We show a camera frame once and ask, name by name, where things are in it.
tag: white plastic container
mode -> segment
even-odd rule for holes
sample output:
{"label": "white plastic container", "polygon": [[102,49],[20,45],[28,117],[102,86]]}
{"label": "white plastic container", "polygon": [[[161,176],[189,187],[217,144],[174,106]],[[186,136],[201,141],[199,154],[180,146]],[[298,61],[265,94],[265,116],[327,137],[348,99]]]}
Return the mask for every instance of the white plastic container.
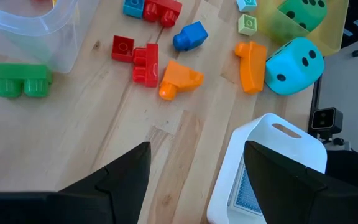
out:
{"label": "white plastic container", "polygon": [[68,73],[99,0],[0,0],[0,54]]}
{"label": "white plastic container", "polygon": [[[277,129],[275,127],[277,124],[296,133],[298,138]],[[325,173],[327,152],[319,140],[275,114],[265,114],[237,128],[231,136],[207,209],[207,218],[212,224],[266,223],[263,215],[255,215],[247,211],[239,212],[228,205],[231,190],[236,187],[234,181],[243,160],[244,144],[247,140],[255,141],[318,172]]]}

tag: wood grain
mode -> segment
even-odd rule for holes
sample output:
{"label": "wood grain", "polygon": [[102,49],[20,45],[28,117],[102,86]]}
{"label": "wood grain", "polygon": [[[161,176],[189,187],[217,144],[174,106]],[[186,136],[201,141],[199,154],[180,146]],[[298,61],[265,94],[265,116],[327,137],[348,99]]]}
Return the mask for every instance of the wood grain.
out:
{"label": "wood grain", "polygon": [[[122,1],[100,0],[73,70],[55,74],[47,98],[0,98],[0,190],[60,190],[142,141],[152,144],[149,186],[139,223],[206,223],[206,208],[231,133],[276,113],[307,128],[313,87],[278,96],[267,86],[246,95],[239,79],[239,41],[277,49],[267,36],[237,33],[232,0],[180,0],[171,29],[122,14]],[[201,21],[209,37],[176,52],[172,38]],[[164,101],[157,88],[131,81],[132,65],[109,57],[113,35],[159,46],[159,79],[169,60],[204,73],[197,90]],[[0,62],[15,62],[0,56]]]}

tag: green lego brick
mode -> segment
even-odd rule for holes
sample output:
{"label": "green lego brick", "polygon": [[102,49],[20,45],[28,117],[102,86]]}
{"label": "green lego brick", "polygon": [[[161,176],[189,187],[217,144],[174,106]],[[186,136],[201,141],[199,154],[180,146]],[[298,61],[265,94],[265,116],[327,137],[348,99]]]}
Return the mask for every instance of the green lego brick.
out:
{"label": "green lego brick", "polygon": [[245,35],[253,35],[257,32],[257,21],[253,16],[243,14],[239,19],[239,33]]}
{"label": "green lego brick", "polygon": [[0,63],[0,96],[18,97],[24,93],[31,97],[49,95],[52,73],[45,65]]}

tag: yellow translucent bin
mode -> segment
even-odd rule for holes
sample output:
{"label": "yellow translucent bin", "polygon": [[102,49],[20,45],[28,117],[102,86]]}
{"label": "yellow translucent bin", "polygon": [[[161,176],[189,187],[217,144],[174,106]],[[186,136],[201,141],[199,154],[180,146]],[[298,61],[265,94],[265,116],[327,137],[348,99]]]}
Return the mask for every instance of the yellow translucent bin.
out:
{"label": "yellow translucent bin", "polygon": [[258,30],[283,45],[295,37],[307,37],[320,49],[324,56],[341,49],[349,0],[326,0],[327,16],[322,23],[309,32],[280,12],[277,7],[284,0],[259,0],[255,15]]}

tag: container rim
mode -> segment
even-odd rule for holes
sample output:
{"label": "container rim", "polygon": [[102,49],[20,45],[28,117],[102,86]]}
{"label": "container rim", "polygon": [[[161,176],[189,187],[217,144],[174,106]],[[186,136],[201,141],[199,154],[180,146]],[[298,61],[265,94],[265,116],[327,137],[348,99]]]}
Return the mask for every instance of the container rim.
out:
{"label": "container rim", "polygon": [[42,36],[61,29],[74,14],[78,0],[60,0],[48,13],[37,17],[17,16],[0,10],[0,29],[26,36]]}

